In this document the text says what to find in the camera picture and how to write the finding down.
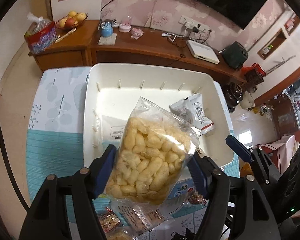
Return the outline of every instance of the floral wallpaper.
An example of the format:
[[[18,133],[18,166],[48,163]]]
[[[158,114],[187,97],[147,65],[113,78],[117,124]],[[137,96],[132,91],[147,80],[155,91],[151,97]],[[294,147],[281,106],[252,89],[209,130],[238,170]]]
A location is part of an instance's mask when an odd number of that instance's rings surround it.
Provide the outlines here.
[[[111,0],[102,0],[102,6]],[[260,39],[284,11],[283,0],[268,0],[249,25],[241,30],[215,10],[196,0],[115,0],[101,12],[101,19],[132,16],[132,24],[182,34],[182,15],[206,24],[212,30],[208,43],[221,50],[234,41],[247,49]]]

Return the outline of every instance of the white plastic bin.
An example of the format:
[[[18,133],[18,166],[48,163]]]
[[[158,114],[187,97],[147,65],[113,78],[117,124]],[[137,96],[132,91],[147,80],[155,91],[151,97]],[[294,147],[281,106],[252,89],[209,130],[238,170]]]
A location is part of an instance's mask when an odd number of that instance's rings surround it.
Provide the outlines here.
[[[88,167],[103,154],[107,143],[112,143],[111,137],[117,141],[114,144],[119,145],[120,133],[139,97],[169,111],[169,105],[194,93],[202,94],[204,113],[215,123],[212,135],[200,137],[200,147],[218,166],[224,166],[233,160],[234,154],[226,145],[230,131],[209,75],[150,65],[94,65],[90,70],[84,110],[84,166]]]

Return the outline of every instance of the metal screw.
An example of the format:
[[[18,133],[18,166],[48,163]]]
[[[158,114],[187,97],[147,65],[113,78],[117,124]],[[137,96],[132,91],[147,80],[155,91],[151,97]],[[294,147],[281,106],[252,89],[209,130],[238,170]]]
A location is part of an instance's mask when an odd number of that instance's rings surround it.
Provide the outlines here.
[[[47,180],[54,180],[56,176],[54,174],[50,174],[47,176]]]
[[[254,177],[252,175],[247,175],[247,180],[248,181],[254,181]]]
[[[87,174],[89,172],[89,169],[88,168],[82,168],[80,170],[80,174]]]
[[[218,175],[218,176],[221,175],[221,171],[218,170],[218,169],[214,169],[214,170],[213,170],[213,173],[214,173],[215,175]]]

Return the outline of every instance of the floor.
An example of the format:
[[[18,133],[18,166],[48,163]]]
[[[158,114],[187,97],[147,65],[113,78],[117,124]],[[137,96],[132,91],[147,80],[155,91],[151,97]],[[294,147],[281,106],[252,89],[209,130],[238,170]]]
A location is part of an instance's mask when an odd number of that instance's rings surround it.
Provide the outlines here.
[[[19,57],[5,75],[0,97],[0,123],[5,138],[12,171],[28,202],[25,154],[26,134],[34,96],[42,73],[28,48],[21,48]],[[264,116],[243,110],[240,106],[231,114],[234,132],[239,135],[251,131],[253,145],[276,140],[274,125]],[[0,152],[0,214],[9,233],[19,236],[26,212],[13,191]]]

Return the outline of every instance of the leaf pattern tablecloth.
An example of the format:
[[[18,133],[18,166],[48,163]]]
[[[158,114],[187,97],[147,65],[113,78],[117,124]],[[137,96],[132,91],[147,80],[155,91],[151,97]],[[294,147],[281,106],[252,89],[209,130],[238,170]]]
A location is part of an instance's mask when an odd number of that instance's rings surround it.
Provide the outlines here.
[[[46,176],[73,175],[83,167],[84,103],[91,67],[72,67],[46,70],[37,89],[29,119],[26,171],[29,195],[34,199]],[[230,116],[227,117],[230,133],[234,135]],[[239,175],[238,156],[225,167],[231,176]],[[73,239],[79,239],[75,225],[72,200],[67,200],[68,217]],[[109,206],[110,200],[93,201],[97,212]],[[162,224],[139,237],[142,240],[170,240],[171,233],[185,233],[186,228],[197,232],[205,208],[181,208],[173,214],[174,221]]]

